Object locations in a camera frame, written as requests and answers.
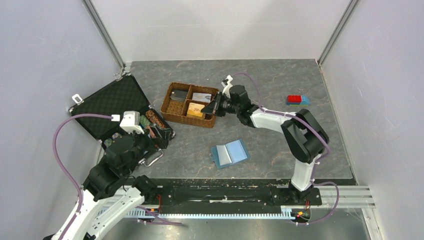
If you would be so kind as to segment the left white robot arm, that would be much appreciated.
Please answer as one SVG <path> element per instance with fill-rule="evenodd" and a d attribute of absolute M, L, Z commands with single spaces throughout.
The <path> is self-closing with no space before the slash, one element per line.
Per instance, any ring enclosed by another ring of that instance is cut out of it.
<path fill-rule="evenodd" d="M 78 186 L 78 200 L 62 227 L 47 240 L 101 240 L 130 211 L 159 200 L 158 186 L 146 175 L 127 180 L 143 160 L 168 146 L 174 136 L 170 128 L 155 125 L 143 132 L 131 132 L 115 138 L 100 162 Z"/>

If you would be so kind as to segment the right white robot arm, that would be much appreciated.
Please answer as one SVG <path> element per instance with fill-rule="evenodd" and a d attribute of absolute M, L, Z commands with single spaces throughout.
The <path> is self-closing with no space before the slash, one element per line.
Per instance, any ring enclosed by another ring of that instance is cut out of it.
<path fill-rule="evenodd" d="M 329 137 L 309 110 L 269 110 L 252 103 L 244 86 L 234 85 L 226 93 L 218 92 L 201 112 L 216 117 L 235 114 L 245 126 L 283 134 L 295 158 L 294 173 L 288 185 L 289 199 L 302 204 L 309 198 L 315 165 L 330 152 Z"/>

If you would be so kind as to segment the blue card holder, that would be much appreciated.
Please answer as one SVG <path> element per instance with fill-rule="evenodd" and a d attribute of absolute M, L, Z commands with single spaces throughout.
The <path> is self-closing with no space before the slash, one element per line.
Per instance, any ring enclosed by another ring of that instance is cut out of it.
<path fill-rule="evenodd" d="M 251 158 L 242 139 L 210 148 L 211 160 L 217 169 L 227 168 Z"/>

